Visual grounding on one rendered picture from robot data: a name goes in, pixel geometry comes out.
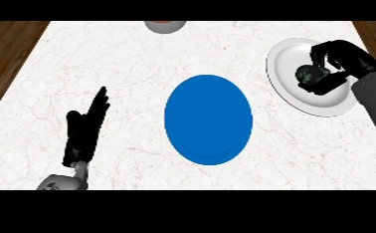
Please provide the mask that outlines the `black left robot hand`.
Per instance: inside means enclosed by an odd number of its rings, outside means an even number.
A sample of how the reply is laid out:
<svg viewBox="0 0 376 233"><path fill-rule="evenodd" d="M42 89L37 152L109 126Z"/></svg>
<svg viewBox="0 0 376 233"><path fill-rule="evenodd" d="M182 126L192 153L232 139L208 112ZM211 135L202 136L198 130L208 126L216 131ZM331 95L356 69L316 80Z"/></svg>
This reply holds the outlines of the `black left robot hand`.
<svg viewBox="0 0 376 233"><path fill-rule="evenodd" d="M67 113L68 141L62 161L67 167L78 161L90 162L93 159L101 128L111 106L106 92L106 88L101 88L84 114L77 111Z"/></svg>

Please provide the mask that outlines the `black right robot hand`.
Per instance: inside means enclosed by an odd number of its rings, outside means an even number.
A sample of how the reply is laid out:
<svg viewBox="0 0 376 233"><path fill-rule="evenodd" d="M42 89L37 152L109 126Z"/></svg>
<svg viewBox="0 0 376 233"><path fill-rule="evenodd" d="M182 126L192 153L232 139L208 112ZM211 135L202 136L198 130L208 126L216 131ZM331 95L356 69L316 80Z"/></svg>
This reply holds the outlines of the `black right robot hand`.
<svg viewBox="0 0 376 233"><path fill-rule="evenodd" d="M310 59L310 65L326 68L331 74L316 85L307 86L298 82L298 86L319 96L325 96L339 88L350 76L361 79L376 72L376 59L345 40L328 41L314 45L310 50Z"/></svg>

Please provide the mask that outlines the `dark eggplant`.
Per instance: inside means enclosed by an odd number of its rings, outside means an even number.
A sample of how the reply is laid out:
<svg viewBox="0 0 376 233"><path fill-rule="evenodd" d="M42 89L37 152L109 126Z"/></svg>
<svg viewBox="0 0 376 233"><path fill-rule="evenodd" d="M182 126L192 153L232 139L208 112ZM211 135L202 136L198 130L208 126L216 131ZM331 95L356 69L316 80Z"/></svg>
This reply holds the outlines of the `dark eggplant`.
<svg viewBox="0 0 376 233"><path fill-rule="evenodd" d="M329 74L331 71L326 68L303 65L295 71L295 78L301 84L313 86Z"/></svg>

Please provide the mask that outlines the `white plate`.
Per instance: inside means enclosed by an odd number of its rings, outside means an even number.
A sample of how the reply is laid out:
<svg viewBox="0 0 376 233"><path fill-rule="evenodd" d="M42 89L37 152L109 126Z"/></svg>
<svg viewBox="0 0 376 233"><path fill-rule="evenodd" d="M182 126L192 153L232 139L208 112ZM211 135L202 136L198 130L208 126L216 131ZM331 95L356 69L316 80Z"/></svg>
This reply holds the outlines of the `white plate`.
<svg viewBox="0 0 376 233"><path fill-rule="evenodd" d="M311 64L310 51L317 44L317 41L305 38L280 41L266 58L266 72L277 94L298 110L319 117L336 117L357 104L351 91L357 79L350 76L342 86L325 96L319 96L298 86L295 78L298 68Z"/></svg>

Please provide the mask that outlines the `blue plate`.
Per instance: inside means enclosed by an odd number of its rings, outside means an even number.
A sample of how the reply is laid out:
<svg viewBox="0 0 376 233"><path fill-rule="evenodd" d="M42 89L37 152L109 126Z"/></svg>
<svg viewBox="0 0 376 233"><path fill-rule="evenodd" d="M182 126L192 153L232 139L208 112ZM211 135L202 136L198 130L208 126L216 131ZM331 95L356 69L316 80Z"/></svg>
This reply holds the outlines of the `blue plate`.
<svg viewBox="0 0 376 233"><path fill-rule="evenodd" d="M179 84L165 106L165 130L176 151L193 163L218 165L239 155L251 137L252 113L232 81L199 75Z"/></svg>

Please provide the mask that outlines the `grey bowl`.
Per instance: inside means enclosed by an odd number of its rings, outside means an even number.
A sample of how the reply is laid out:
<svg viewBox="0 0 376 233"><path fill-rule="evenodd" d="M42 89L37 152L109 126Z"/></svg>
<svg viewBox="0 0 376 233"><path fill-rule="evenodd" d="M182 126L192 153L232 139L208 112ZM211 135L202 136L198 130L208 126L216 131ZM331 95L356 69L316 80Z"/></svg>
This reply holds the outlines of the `grey bowl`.
<svg viewBox="0 0 376 233"><path fill-rule="evenodd" d="M179 31L186 25L186 21L168 21L168 22L155 22L148 21L148 28L158 34L171 34Z"/></svg>

